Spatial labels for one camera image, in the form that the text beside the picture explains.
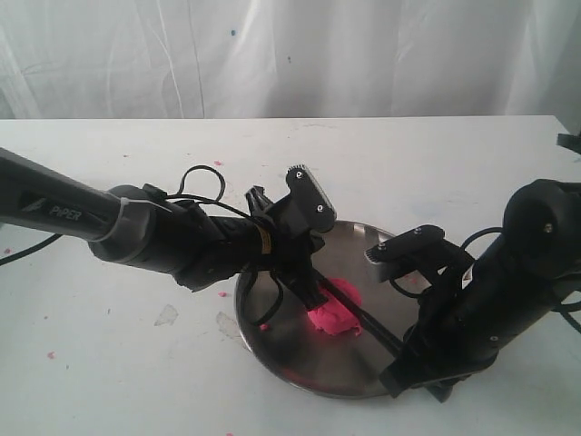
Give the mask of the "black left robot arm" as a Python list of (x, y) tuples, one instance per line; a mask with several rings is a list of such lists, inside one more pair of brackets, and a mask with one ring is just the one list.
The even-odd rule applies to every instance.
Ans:
[(207, 200), (152, 185), (98, 191), (9, 151), (1, 153), (1, 220), (84, 240), (109, 263), (164, 273), (198, 292), (239, 273), (266, 271), (313, 310), (325, 303), (312, 255), (336, 213), (305, 165), (286, 174), (289, 192), (270, 200), (260, 186), (249, 209), (204, 211)]

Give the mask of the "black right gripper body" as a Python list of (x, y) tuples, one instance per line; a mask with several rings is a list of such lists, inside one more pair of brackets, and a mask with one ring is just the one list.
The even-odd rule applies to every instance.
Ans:
[(422, 318), (409, 339), (436, 381), (482, 372), (513, 341), (513, 256), (485, 253), (472, 280), (431, 318)]

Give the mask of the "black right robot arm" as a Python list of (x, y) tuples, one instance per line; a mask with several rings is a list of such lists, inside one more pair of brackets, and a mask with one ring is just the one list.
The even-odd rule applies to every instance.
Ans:
[(479, 256), (422, 225), (371, 248), (382, 282), (420, 273), (416, 322), (379, 376), (392, 397), (426, 388), (446, 400), (456, 383), (490, 367), (499, 352), (550, 312), (579, 309), (580, 186), (538, 179), (509, 199), (495, 239)]

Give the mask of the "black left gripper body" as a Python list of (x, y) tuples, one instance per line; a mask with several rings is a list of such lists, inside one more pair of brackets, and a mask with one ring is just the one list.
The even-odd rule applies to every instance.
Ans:
[(247, 218), (217, 219), (222, 233), (217, 245), (217, 278), (267, 271), (287, 287), (296, 280), (309, 281), (311, 256), (325, 242), (305, 221), (298, 202), (291, 194), (274, 202), (257, 185), (245, 197), (250, 212)]

